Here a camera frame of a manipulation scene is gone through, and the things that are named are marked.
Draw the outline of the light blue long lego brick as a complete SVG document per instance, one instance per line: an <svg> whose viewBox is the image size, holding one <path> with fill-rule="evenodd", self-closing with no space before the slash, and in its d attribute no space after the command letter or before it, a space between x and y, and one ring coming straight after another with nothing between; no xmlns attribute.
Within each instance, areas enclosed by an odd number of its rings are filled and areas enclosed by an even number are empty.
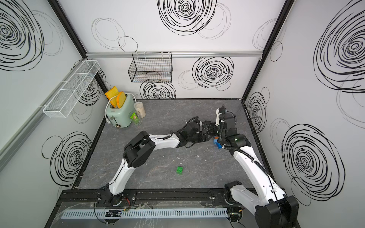
<svg viewBox="0 0 365 228"><path fill-rule="evenodd" d="M216 142L215 145L217 146L218 149L222 148L222 145L219 142Z"/></svg>

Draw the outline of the bright green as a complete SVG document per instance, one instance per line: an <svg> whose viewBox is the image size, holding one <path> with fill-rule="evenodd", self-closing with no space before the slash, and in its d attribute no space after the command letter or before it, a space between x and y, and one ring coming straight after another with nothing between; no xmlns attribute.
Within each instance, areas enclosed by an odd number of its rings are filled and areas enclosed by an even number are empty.
<svg viewBox="0 0 365 228"><path fill-rule="evenodd" d="M183 167L177 166L176 173L179 174L179 175L182 175L182 173L183 173Z"/></svg>

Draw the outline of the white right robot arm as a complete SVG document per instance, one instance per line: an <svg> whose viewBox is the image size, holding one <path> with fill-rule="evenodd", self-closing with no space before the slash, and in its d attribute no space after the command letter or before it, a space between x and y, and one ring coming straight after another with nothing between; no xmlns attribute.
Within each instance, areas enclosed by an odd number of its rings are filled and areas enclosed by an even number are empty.
<svg viewBox="0 0 365 228"><path fill-rule="evenodd" d="M229 199L250 211L260 228L295 228L298 201L277 185L257 158L247 137L237 132L235 115L222 106L216 110L215 125L218 144L241 165L256 191L252 193L238 182L230 183L227 186Z"/></svg>

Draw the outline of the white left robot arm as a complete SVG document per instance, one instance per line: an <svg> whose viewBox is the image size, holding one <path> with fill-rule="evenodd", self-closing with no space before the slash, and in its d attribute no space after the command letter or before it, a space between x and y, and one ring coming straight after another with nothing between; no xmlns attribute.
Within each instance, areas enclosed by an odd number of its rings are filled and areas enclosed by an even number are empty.
<svg viewBox="0 0 365 228"><path fill-rule="evenodd" d="M141 131L124 147L121 165L108 184L111 195L119 195L125 190L134 170L144 165L153 151L203 143L209 141L215 133L215 123L202 122L198 117L186 122L183 128L166 135L151 135L147 131Z"/></svg>

